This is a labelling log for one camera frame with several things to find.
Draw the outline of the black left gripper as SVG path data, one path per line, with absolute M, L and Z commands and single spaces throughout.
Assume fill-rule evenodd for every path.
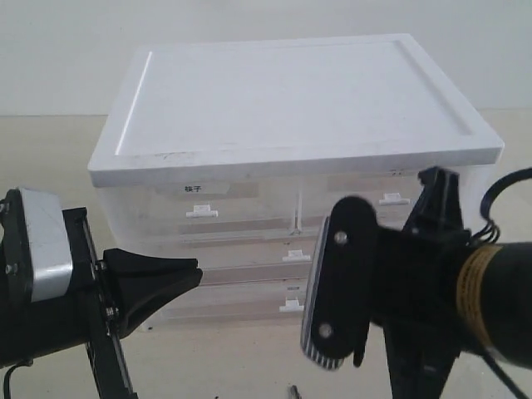
M 157 258 L 123 249 L 104 252 L 103 271 L 87 210 L 66 209 L 63 217 L 73 261 L 69 290 L 76 296 L 86 328 L 86 353 L 98 396 L 137 398 L 120 338 L 128 337 L 167 303 L 198 287 L 203 272 L 196 259 Z M 111 284 L 116 307 L 106 292 L 105 280 Z

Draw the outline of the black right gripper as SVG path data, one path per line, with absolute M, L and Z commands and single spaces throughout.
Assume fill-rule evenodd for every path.
M 471 233 L 462 220 L 459 175 L 419 173 L 422 192 L 404 227 L 381 228 L 370 320 L 382 328 L 392 397 L 438 398 L 462 352 L 494 358 L 456 306 L 457 280 Z

